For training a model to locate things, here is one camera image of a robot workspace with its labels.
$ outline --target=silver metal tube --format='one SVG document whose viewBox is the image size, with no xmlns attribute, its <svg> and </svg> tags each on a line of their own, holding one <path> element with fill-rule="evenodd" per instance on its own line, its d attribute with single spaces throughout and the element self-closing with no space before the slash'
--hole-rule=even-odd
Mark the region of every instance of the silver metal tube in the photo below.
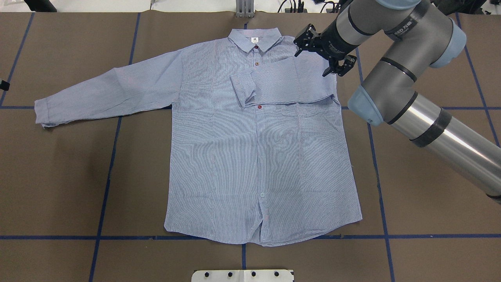
<svg viewBox="0 0 501 282">
<path fill-rule="evenodd" d="M 439 123 L 440 113 L 437 105 L 418 95 L 392 126 L 409 139 L 417 140 L 430 134 L 427 130 Z M 444 124 L 442 133 L 435 135 L 438 137 L 425 145 L 426 149 L 447 161 L 486 194 L 501 195 L 501 148 L 454 117 Z M 501 204 L 501 199 L 494 200 Z"/>
</svg>

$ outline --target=shirt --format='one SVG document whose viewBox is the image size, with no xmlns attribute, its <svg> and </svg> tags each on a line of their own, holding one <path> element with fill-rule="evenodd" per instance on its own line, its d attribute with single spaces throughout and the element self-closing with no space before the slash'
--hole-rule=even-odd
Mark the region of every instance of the shirt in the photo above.
<svg viewBox="0 0 501 282">
<path fill-rule="evenodd" d="M 165 229 L 279 246 L 360 220 L 335 76 L 278 29 L 232 30 L 37 100 L 56 126 L 172 104 Z"/>
</svg>

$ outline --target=shirt sleeve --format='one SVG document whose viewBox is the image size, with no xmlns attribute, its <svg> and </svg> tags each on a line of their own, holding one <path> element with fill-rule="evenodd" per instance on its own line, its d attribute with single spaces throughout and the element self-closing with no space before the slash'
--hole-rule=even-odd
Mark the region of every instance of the shirt sleeve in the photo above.
<svg viewBox="0 0 501 282">
<path fill-rule="evenodd" d="M 113 68 L 35 101 L 36 123 L 57 126 L 166 107 L 175 103 L 182 84 L 182 50 Z"/>
<path fill-rule="evenodd" d="M 230 76 L 242 107 L 312 103 L 336 95 L 336 76 L 323 77 L 329 63 L 316 53 L 257 66 Z"/>
</svg>

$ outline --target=gray metal bracket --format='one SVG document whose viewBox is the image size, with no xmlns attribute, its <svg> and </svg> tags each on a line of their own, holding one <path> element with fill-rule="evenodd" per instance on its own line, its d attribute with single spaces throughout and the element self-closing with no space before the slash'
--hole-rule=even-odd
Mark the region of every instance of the gray metal bracket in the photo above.
<svg viewBox="0 0 501 282">
<path fill-rule="evenodd" d="M 253 18 L 254 0 L 236 0 L 236 17 Z"/>
</svg>

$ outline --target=striped shirt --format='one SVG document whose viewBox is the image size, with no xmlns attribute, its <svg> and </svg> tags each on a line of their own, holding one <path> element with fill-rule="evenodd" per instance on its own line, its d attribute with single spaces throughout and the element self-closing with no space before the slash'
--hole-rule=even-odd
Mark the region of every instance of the striped shirt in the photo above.
<svg viewBox="0 0 501 282">
<path fill-rule="evenodd" d="M 279 246 L 361 220 L 327 61 L 278 29 L 232 30 L 37 100 L 57 126 L 172 104 L 165 229 Z"/>
</svg>

